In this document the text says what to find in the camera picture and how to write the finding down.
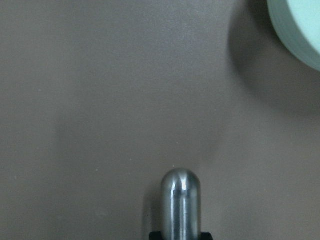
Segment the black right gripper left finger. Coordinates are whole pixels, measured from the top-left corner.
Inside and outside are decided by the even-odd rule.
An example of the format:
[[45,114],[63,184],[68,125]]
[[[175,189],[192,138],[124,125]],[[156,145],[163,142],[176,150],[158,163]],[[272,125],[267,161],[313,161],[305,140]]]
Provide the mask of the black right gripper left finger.
[[152,231],[149,233],[149,240],[163,240],[162,233],[160,231]]

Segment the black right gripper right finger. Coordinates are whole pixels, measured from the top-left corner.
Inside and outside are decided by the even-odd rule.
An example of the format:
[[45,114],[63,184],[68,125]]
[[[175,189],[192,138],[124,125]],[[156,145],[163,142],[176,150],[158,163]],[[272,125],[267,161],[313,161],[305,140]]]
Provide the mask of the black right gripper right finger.
[[200,234],[200,240],[213,240],[213,236],[210,232],[202,232]]

